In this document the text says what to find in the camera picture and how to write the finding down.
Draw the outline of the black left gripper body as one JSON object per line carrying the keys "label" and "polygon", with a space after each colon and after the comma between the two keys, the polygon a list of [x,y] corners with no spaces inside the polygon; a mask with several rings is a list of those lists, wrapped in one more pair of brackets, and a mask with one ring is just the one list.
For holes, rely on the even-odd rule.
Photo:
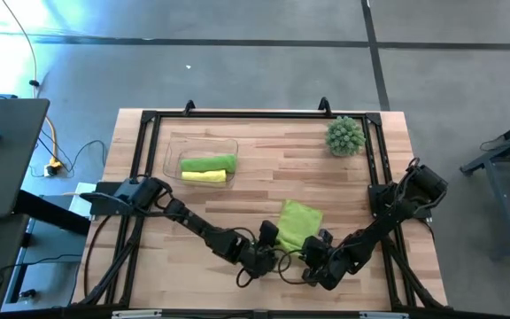
{"label": "black left gripper body", "polygon": [[278,261],[275,250],[269,245],[246,245],[239,253],[238,261],[252,278],[272,272]]}

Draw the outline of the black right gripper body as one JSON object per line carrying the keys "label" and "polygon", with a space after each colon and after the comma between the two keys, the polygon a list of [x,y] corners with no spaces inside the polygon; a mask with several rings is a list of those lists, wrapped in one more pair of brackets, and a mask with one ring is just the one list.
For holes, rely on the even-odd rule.
{"label": "black right gripper body", "polygon": [[347,270],[349,263],[334,257],[336,249],[330,238],[307,237],[303,243],[301,260],[306,268],[302,279],[311,286],[320,285],[327,291],[335,289]]}

